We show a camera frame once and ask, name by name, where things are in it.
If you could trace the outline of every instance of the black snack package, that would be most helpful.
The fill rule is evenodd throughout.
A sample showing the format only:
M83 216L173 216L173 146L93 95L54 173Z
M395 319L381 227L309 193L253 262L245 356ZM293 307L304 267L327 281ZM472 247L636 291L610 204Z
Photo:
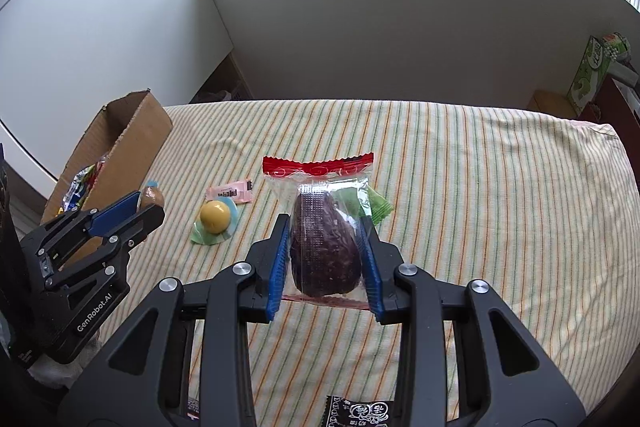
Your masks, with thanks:
M293 209L291 271L303 294L324 297L352 291L360 281L353 228L329 192L302 185Z
M393 401L360 402L327 396L320 427L389 427Z

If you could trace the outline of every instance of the yellow candy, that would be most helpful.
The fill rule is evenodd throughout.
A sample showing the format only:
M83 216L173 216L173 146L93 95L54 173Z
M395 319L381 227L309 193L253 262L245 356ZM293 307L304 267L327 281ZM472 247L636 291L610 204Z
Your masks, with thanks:
M207 201L200 209L200 222L209 233L220 233L231 223L231 211L222 201Z

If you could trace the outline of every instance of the packaged snack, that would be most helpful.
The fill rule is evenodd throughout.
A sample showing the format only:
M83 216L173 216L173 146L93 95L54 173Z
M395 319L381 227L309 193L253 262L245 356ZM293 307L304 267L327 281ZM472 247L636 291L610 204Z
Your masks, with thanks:
M69 190L62 198L62 206L58 210L59 214L72 208L82 208L82 204L94 186L95 179L98 177L100 169L107 161L107 158L106 154L103 155L96 163L85 167L74 176Z
M251 180L241 180L220 187L209 187L207 189L207 201L216 198L231 198L234 203L251 203L254 199Z
M320 427L386 427L393 401L362 402L327 396Z
M140 200L138 201L138 210L142 210L152 204L164 207L164 196L158 188L158 182L149 180L146 182L145 188L140 192Z
M357 247L358 220L371 216L373 153L298 163L265 157L262 171L290 214L284 299L368 309Z
M567 93L567 99L576 114L580 115L588 102L596 96L609 69L611 55L594 36L589 37L582 61L575 73L574 83Z
M631 60L631 44L629 40L618 32L610 33L602 38L605 54L612 60L627 62Z

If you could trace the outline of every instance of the transparent plastic wrapper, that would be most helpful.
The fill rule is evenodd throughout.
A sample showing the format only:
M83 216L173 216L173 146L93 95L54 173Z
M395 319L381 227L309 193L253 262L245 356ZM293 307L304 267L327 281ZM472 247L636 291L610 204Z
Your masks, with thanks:
M158 187L158 182L155 180L149 180L146 182L145 188L140 191L140 197L138 198L138 210L157 204L164 208L164 195Z
M62 205L58 210L59 214L71 210L72 208L82 208L84 200L89 195L89 192L94 186L95 179L98 177L102 166L108 158L109 155L104 154L96 163L85 167L74 176L73 181L71 181L71 186L62 197Z
M371 216L373 153L298 163L265 156L262 171L291 216L290 270L282 298L368 309L356 234Z

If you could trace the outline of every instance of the striped bedsheet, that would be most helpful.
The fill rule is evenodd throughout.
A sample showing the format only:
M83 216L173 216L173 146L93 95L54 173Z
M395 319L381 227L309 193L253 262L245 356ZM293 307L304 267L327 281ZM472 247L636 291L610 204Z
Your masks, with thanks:
M131 293L106 339L162 278L213 277L270 234L279 207L261 178L265 155L326 160L373 151L372 186L396 210L383 241L434 277L482 278L542 344L587 410L640 343L640 201L610 126L500 108L426 102L304 100L169 107L174 129L148 177L166 198L164 225L132 252ZM189 241L210 185L255 180L238 230L220 245ZM390 399L399 328L368 312L284 302L249 325L258 425L316 427L324 397ZM449 415L457 414L447 328ZM198 396L202 324L191 396Z

